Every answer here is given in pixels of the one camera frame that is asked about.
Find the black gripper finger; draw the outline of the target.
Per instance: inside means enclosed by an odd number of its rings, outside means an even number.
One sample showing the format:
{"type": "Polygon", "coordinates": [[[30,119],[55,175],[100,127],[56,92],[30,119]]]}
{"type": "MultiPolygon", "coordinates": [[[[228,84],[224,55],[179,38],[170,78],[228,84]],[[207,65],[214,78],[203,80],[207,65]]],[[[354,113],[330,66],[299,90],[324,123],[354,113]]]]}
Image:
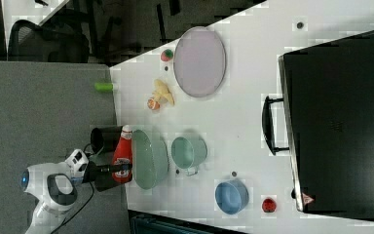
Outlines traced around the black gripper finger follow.
{"type": "Polygon", "coordinates": [[[101,174],[113,174],[117,172],[130,171],[132,164],[119,164],[119,165],[102,165],[97,167],[97,171],[101,174]]]}

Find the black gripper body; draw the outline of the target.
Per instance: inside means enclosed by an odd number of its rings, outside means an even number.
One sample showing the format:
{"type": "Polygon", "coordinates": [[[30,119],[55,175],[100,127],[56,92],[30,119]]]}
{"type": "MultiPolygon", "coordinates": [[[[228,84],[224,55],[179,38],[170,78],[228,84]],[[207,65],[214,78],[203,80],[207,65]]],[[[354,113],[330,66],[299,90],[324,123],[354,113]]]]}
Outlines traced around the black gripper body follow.
{"type": "Polygon", "coordinates": [[[93,182],[97,177],[97,165],[94,162],[89,162],[87,165],[84,176],[83,183],[93,182]]]}

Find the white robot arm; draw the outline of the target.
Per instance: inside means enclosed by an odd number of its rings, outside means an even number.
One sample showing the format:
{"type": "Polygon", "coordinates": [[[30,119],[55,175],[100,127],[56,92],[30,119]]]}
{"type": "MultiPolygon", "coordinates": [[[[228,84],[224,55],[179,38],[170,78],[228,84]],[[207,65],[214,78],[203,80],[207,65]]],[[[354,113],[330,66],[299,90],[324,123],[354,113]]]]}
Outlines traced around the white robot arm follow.
{"type": "Polygon", "coordinates": [[[71,166],[66,162],[29,166],[22,174],[21,185],[25,193],[38,200],[38,204],[25,234],[53,234],[58,231],[66,223],[67,214],[78,199],[78,185],[131,168],[131,163],[98,166],[94,162],[80,166],[71,166]]]}

